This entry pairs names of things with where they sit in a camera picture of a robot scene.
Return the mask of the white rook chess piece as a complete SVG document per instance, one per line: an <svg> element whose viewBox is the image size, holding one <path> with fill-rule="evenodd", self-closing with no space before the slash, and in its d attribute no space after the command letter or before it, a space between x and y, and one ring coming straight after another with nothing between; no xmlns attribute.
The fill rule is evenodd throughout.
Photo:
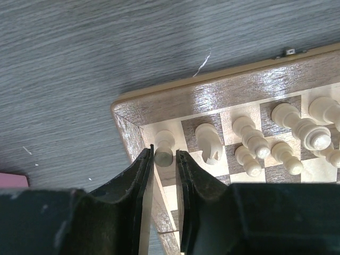
<svg viewBox="0 0 340 255"><path fill-rule="evenodd" d="M168 167L173 163L174 134L169 130L159 131L155 136L155 164Z"/></svg>

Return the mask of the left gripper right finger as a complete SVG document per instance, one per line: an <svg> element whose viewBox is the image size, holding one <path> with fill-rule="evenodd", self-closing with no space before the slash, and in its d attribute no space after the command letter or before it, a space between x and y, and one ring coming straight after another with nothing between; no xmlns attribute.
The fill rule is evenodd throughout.
<svg viewBox="0 0 340 255"><path fill-rule="evenodd" d="M176 152L185 254L339 254L337 184L226 185Z"/></svg>

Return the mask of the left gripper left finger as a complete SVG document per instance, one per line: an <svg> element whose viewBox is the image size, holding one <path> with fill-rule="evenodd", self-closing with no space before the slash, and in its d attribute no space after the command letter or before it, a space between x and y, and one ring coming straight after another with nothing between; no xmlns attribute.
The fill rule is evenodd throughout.
<svg viewBox="0 0 340 255"><path fill-rule="evenodd" d="M82 189L1 189L1 254L147 254L154 150Z"/></svg>

